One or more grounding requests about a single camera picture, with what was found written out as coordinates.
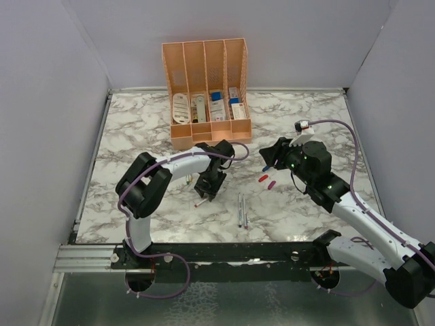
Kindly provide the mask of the red whiteboard marker pen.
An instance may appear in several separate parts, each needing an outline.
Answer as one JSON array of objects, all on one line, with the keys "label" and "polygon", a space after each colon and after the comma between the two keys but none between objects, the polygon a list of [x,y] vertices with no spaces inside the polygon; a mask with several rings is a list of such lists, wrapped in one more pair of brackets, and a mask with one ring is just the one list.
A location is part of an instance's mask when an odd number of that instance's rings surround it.
[{"label": "red whiteboard marker pen", "polygon": [[199,207],[200,205],[206,203],[207,201],[208,201],[208,199],[205,198],[205,199],[201,200],[200,202],[196,203],[196,204],[194,205],[194,207],[197,208],[197,207]]}]

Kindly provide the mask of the blue whiteboard marker pen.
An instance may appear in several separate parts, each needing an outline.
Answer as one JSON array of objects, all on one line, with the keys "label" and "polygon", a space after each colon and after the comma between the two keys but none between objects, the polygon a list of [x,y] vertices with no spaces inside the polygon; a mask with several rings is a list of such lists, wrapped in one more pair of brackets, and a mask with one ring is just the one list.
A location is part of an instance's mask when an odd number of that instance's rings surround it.
[{"label": "blue whiteboard marker pen", "polygon": [[239,228],[241,228],[242,227],[242,195],[241,195],[241,193],[239,193],[239,195],[238,195],[237,209],[238,209],[237,225]]}]

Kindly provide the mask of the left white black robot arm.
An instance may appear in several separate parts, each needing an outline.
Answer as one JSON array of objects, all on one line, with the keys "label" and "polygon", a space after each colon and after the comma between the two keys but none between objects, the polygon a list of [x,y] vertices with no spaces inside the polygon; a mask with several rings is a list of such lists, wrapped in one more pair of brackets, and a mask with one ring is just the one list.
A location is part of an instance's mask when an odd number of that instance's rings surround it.
[{"label": "left white black robot arm", "polygon": [[197,173],[194,190],[211,202],[226,178],[225,163],[233,159],[234,147],[226,140],[214,146],[199,143],[166,158],[139,154],[116,186],[118,208],[126,215],[126,243],[130,247],[126,259],[132,266],[142,268],[150,260],[150,216],[160,206],[169,184]]}]

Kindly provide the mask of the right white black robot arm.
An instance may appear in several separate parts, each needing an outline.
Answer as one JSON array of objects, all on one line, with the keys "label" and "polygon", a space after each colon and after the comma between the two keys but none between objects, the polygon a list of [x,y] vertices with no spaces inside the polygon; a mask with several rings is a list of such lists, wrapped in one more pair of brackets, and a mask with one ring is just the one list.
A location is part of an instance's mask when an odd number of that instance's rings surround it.
[{"label": "right white black robot arm", "polygon": [[305,184],[314,203],[346,221],[374,246],[365,249],[337,235],[313,247],[317,264],[336,261],[352,266],[383,284],[405,308],[415,308],[433,292],[434,243],[423,244],[365,206],[349,184],[332,172],[332,156],[322,142],[292,146],[281,137],[259,153],[268,167],[290,170]]}]

